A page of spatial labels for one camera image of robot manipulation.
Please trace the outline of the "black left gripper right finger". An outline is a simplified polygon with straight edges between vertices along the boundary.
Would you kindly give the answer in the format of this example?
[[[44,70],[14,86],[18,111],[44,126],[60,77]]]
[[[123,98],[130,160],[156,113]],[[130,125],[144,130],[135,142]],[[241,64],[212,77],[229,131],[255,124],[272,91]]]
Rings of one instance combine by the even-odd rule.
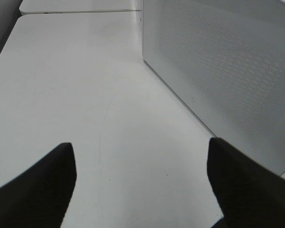
[[[221,138],[211,138],[207,176],[223,213],[215,228],[285,228],[285,179]]]

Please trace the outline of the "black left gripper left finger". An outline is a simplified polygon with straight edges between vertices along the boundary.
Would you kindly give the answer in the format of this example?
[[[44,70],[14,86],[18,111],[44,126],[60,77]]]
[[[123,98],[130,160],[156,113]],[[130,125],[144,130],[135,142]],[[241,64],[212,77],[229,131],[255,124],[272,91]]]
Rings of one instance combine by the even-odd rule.
[[[0,187],[0,228],[59,228],[76,185],[71,143],[61,143]]]

